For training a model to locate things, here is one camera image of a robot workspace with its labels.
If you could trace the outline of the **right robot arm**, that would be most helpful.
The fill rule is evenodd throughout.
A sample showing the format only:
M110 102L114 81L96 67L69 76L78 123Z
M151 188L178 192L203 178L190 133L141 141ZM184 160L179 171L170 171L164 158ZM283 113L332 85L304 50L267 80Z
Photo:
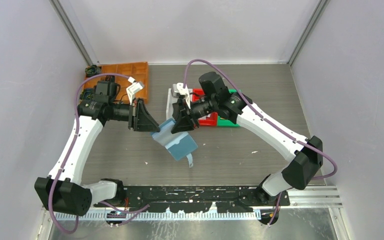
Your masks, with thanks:
M193 131L200 126L199 119L217 113L225 120L249 130L272 146L287 161L280 171L266 176L258 185L255 198L263 205L271 205L278 194L289 190L304 190L323 165L323 142L316 136L307 138L265 114L249 97L230 92L223 78L214 71L200 76L203 93L191 101L193 92L183 83L172 86L171 95L175 121L171 132Z

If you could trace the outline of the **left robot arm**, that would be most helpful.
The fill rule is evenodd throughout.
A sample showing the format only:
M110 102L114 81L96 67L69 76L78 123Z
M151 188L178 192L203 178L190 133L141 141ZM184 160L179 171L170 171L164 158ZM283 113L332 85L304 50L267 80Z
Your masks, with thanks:
M98 81L90 100L75 106L71 135L57 163L47 177L38 177L34 189L48 211L84 216L90 207L103 201L121 206L126 192L121 180L103 178L97 183L81 185L82 174L97 136L106 122L126 122L135 132L159 132L159 124L149 114L137 92L144 88L140 81L129 79L128 103L116 103L115 82Z

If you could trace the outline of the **blue leather card holder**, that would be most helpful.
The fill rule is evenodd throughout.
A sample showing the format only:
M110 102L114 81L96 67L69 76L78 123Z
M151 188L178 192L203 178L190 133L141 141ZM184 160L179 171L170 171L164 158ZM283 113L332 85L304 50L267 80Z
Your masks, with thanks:
M187 158L188 166L192 168L194 166L192 153L198 145L187 131L171 133L175 123L173 118L169 118L159 126L159 132L152 132L150 135L170 153L175 161Z

